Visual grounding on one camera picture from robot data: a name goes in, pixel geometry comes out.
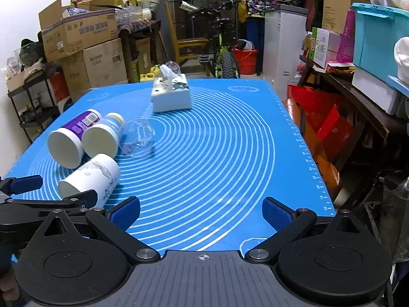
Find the red bucket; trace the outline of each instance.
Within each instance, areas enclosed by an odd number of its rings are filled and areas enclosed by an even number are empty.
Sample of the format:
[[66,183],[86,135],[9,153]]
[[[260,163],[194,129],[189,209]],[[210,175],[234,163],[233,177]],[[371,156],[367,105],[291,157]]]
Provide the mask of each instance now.
[[240,74],[253,75],[256,73],[257,50],[242,51],[240,49],[233,49],[233,54],[240,65]]

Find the white wall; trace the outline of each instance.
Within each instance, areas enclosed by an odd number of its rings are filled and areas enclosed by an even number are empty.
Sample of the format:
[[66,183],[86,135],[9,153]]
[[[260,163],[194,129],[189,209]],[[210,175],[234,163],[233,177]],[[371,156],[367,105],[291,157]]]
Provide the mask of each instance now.
[[[38,13],[55,0],[0,0],[0,67],[14,55],[24,38],[37,41],[40,30]],[[62,0],[63,6],[70,0]],[[29,142],[7,96],[4,79],[0,79],[0,176],[13,166]]]

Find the black shelf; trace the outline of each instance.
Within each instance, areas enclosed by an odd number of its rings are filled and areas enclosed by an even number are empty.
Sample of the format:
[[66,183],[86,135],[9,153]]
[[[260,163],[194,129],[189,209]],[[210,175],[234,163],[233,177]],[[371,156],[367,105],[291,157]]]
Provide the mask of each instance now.
[[39,127],[41,126],[48,118],[51,118],[53,115],[59,115],[60,112],[58,107],[45,107],[42,109],[42,113],[37,114],[37,119],[33,122],[22,122],[20,124],[21,128],[30,128],[30,127]]
[[31,88],[32,86],[34,86],[34,85],[36,85],[36,84],[38,84],[40,82],[46,81],[47,77],[46,77],[46,74],[43,71],[39,71],[37,74],[38,74],[38,76],[36,78],[32,79],[31,81],[26,82],[23,86],[19,87],[18,89],[15,89],[15,90],[9,92],[9,94],[8,94],[9,98],[14,97],[15,95],[17,95],[17,94],[19,94],[21,92],[27,91],[29,88]]

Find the blue bin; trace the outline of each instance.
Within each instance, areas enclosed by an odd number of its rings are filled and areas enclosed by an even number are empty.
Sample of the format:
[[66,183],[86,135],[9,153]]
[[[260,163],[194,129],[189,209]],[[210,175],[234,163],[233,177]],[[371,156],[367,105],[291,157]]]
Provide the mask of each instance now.
[[374,4],[352,4],[356,10],[354,65],[386,84],[397,77],[393,48],[409,37],[409,12]]

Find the white tissue box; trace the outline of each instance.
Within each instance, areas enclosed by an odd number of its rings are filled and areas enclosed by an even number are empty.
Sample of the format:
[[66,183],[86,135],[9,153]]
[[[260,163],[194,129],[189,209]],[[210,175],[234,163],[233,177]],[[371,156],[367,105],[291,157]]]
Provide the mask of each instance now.
[[158,77],[153,83],[151,100],[155,113],[191,108],[190,89],[185,74],[172,80]]

